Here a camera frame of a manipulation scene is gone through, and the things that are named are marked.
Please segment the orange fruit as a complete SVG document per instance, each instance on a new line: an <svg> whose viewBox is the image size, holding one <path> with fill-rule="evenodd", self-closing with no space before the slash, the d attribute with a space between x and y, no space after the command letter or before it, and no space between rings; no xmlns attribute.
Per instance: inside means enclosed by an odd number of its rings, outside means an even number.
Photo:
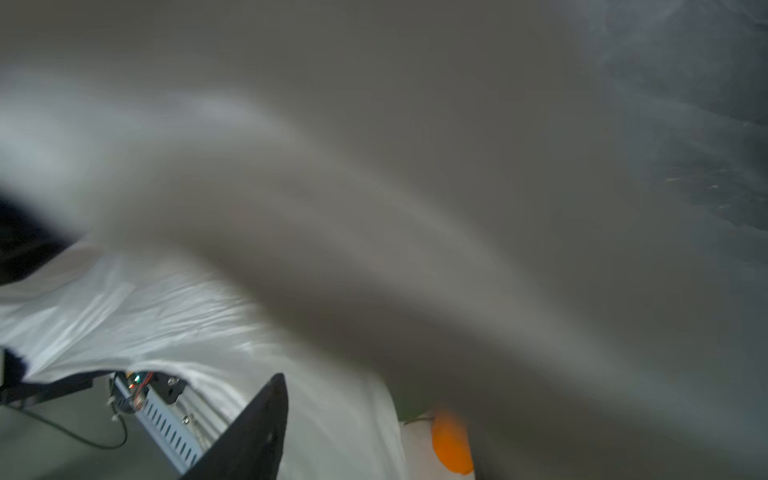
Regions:
<svg viewBox="0 0 768 480"><path fill-rule="evenodd" d="M450 472L468 475L474 472L466 423L449 410L435 410L431 425L433 450Z"/></svg>

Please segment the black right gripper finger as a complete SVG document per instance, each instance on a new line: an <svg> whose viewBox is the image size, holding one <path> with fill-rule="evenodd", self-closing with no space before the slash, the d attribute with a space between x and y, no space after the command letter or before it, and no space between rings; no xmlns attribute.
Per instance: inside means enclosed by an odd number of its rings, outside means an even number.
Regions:
<svg viewBox="0 0 768 480"><path fill-rule="evenodd" d="M289 409L285 377L274 375L182 480L275 480Z"/></svg>

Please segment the white plastic bag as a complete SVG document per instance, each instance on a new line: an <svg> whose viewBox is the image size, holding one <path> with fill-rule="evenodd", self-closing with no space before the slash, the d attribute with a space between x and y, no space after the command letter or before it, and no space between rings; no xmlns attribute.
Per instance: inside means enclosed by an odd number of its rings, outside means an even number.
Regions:
<svg viewBox="0 0 768 480"><path fill-rule="evenodd" d="M5 1L1 188L508 477L767 475L763 1Z"/></svg>

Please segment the aluminium front rail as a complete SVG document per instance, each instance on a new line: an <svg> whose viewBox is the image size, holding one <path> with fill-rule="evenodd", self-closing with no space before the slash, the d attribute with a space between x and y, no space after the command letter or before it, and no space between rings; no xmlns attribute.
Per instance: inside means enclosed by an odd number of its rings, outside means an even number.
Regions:
<svg viewBox="0 0 768 480"><path fill-rule="evenodd" d="M176 470L185 474L228 428L229 421L188 383L175 403L165 404L150 393L138 410L129 398L126 373L110 375L115 390L110 401L118 413L134 416Z"/></svg>

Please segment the left circuit board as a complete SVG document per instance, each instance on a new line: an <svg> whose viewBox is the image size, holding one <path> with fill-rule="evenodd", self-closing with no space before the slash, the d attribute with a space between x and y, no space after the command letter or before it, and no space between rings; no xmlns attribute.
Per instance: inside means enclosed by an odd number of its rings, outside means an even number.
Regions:
<svg viewBox="0 0 768 480"><path fill-rule="evenodd" d="M183 393L187 382L181 377L154 371L127 372L124 380L133 406L140 410L153 393L165 404L173 404Z"/></svg>

